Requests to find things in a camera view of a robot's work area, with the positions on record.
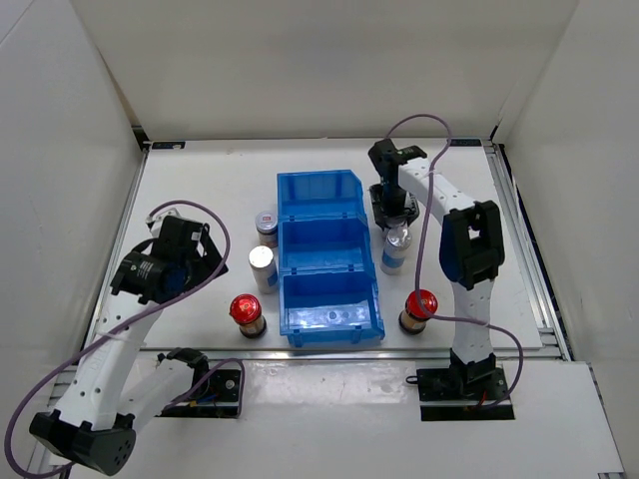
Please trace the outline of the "silver cap bottle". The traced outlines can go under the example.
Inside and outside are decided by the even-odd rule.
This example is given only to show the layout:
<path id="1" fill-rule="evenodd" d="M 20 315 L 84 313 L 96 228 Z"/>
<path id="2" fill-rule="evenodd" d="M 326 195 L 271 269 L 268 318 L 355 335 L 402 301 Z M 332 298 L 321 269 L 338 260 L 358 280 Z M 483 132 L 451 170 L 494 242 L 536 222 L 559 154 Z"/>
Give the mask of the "silver cap bottle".
<path id="1" fill-rule="evenodd" d="M 399 274 L 412 243 L 412 234 L 407 225 L 390 229 L 385 237 L 381 270 L 389 275 Z"/>
<path id="2" fill-rule="evenodd" d="M 278 289 L 279 275 L 275 255 L 269 247 L 254 247 L 249 253 L 249 264 L 260 292 L 273 293 Z"/>

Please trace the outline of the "red cap jar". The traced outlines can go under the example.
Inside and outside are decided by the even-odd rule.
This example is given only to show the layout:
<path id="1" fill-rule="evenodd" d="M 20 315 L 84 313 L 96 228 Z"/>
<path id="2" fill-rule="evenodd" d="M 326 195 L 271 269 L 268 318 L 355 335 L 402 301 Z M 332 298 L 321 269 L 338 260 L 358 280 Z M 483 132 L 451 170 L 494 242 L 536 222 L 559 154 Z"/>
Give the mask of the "red cap jar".
<path id="1" fill-rule="evenodd" d="M 243 293 L 236 296 L 230 304 L 229 315 L 246 338 L 259 338 L 267 330 L 262 306 L 252 294 Z"/>
<path id="2" fill-rule="evenodd" d="M 398 315 L 400 329 L 409 335 L 418 335 L 424 332 L 428 320 L 433 317 L 438 310 L 438 301 L 435 295 L 421 289 L 419 292 L 413 291 L 407 297 L 404 309 Z"/>

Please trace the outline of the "spice jar red label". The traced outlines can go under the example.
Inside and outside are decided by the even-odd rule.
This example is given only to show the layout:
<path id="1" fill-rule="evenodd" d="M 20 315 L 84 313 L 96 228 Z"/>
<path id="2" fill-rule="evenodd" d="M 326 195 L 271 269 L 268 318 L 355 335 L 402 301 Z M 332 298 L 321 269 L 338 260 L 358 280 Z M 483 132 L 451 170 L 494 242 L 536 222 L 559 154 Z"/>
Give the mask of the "spice jar red label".
<path id="1" fill-rule="evenodd" d="M 256 215 L 255 225 L 260 244 L 269 248 L 278 246 L 278 216 L 273 211 L 262 211 Z"/>

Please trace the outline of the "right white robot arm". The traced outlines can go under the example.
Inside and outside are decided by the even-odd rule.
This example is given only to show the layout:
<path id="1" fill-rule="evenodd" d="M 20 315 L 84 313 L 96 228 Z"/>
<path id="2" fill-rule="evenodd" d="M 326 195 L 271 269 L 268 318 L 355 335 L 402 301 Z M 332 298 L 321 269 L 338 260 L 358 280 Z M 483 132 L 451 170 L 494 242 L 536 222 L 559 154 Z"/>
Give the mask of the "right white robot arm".
<path id="1" fill-rule="evenodd" d="M 418 146 L 400 149 L 383 139 L 368 157 L 379 175 L 369 188 L 373 216 L 387 236 L 417 219 L 418 204 L 426 207 L 424 228 L 430 219 L 440 224 L 439 264 L 454 300 L 448 386 L 457 397 L 469 399 L 487 388 L 496 369 L 490 297 L 505 260 L 499 207 L 455 187 Z"/>

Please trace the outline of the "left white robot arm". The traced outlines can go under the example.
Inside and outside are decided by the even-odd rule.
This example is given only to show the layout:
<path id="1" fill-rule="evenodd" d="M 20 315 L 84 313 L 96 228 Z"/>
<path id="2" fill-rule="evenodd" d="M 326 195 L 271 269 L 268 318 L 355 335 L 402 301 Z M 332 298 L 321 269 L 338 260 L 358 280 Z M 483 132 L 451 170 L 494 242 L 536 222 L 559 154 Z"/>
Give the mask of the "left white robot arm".
<path id="1" fill-rule="evenodd" d="M 106 476 L 130 459 L 138 433 L 177 398 L 209 393 L 207 356 L 192 348 L 163 355 L 157 369 L 138 385 L 125 383 L 153 324 L 154 312 L 135 323 L 127 312 L 162 306 L 227 272 L 210 238 L 210 227 L 180 217 L 175 210 L 155 217 L 152 236 L 122 259 L 111 280 L 107 310 L 78 363 L 75 377 L 50 412 L 34 416 L 30 433 L 51 453 Z"/>

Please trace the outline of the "blue plastic bin middle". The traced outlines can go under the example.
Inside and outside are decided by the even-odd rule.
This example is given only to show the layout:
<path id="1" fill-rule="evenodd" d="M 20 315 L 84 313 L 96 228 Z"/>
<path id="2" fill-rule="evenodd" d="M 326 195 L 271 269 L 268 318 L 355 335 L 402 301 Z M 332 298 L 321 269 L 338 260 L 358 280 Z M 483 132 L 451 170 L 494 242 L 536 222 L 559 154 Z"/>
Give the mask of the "blue plastic bin middle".
<path id="1" fill-rule="evenodd" d="M 375 277 L 368 226 L 359 217 L 280 221 L 279 267 L 284 274 L 363 272 Z"/>

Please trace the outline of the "blue plastic bin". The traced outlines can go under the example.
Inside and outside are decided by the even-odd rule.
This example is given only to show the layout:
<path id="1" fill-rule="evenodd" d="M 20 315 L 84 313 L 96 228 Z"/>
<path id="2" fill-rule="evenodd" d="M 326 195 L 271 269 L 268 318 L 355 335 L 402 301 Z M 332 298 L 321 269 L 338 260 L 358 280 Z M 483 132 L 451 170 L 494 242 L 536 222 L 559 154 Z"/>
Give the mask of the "blue plastic bin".
<path id="1" fill-rule="evenodd" d="M 284 274 L 363 272 L 375 277 L 368 226 L 359 217 L 280 221 L 279 267 Z"/>
<path id="2" fill-rule="evenodd" d="M 384 340 L 376 279 L 357 270 L 283 276 L 280 335 L 297 348 Z"/>
<path id="3" fill-rule="evenodd" d="M 279 173 L 280 221 L 364 217 L 363 188 L 351 170 Z"/>

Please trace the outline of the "blue plastic bin rear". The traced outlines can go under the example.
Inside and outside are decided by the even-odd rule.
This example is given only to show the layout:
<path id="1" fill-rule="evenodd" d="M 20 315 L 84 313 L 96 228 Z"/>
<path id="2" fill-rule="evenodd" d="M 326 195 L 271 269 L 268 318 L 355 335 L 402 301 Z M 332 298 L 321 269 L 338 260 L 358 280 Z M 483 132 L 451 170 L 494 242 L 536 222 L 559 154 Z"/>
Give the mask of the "blue plastic bin rear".
<path id="1" fill-rule="evenodd" d="M 279 173 L 280 221 L 364 217 L 363 188 L 351 170 Z"/>

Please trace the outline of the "blue plastic bin front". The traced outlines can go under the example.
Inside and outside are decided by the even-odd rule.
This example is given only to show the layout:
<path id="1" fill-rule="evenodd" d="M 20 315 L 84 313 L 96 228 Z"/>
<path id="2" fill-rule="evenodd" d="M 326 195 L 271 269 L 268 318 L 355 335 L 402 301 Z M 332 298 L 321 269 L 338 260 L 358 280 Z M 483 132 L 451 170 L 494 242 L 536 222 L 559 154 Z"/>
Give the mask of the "blue plastic bin front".
<path id="1" fill-rule="evenodd" d="M 384 340 L 376 279 L 357 270 L 283 276 L 280 335 L 297 348 Z"/>

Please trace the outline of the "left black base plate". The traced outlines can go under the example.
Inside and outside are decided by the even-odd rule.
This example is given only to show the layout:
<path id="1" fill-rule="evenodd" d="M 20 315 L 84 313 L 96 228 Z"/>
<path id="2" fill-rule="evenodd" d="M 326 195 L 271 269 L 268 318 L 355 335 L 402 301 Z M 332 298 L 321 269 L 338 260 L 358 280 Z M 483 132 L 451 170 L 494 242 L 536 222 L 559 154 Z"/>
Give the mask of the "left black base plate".
<path id="1" fill-rule="evenodd" d="M 235 419 L 239 416 L 242 372 L 238 369 L 220 369 L 210 379 L 204 396 L 180 403 L 163 411 L 166 418 Z"/>

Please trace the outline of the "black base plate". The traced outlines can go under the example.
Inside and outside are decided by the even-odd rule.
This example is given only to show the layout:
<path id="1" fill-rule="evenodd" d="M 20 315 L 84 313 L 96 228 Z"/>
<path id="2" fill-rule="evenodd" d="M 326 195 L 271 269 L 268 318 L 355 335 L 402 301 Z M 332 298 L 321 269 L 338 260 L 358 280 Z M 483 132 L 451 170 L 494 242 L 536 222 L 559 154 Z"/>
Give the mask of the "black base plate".
<path id="1" fill-rule="evenodd" d="M 421 368 L 405 382 L 415 385 L 418 392 L 422 422 L 508 421 L 515 414 L 509 399 L 494 407 L 508 390 L 502 368 L 488 378 L 462 387 L 448 368 Z"/>
<path id="2" fill-rule="evenodd" d="M 180 403 L 163 411 L 166 418 L 235 419 L 239 416 L 242 372 L 238 369 L 220 369 L 210 379 L 204 396 Z"/>

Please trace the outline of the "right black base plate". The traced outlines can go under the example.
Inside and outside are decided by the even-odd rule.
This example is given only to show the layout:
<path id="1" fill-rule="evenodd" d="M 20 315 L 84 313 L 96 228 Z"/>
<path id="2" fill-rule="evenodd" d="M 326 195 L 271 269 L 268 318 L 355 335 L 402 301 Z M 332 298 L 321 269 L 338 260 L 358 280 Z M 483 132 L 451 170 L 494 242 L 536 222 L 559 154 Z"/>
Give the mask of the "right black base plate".
<path id="1" fill-rule="evenodd" d="M 488 378 L 462 387 L 448 368 L 421 368 L 405 382 L 415 385 L 418 392 L 422 422 L 508 421 L 515 414 L 509 399 L 494 407 L 508 390 L 502 368 Z"/>

